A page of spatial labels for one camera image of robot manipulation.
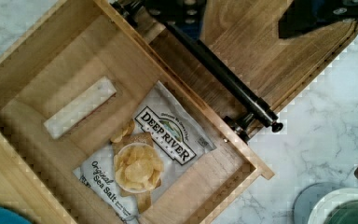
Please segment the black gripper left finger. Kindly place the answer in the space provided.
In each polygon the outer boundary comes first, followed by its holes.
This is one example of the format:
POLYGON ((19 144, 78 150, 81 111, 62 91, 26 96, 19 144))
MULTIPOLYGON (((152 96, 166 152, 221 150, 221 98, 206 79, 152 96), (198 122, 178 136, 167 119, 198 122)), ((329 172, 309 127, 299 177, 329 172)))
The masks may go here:
POLYGON ((207 0, 129 0, 122 5, 111 0, 111 6, 133 27, 138 26, 135 15, 143 7, 160 23, 170 23, 192 39, 199 39, 207 0))

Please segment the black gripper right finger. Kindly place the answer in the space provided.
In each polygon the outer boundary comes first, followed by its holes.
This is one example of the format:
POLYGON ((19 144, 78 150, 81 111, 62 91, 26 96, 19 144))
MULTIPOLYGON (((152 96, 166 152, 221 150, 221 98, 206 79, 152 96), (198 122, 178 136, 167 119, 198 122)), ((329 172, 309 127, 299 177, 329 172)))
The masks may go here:
POLYGON ((340 21, 358 21, 358 0, 293 0, 278 21, 278 35, 295 38, 340 21))

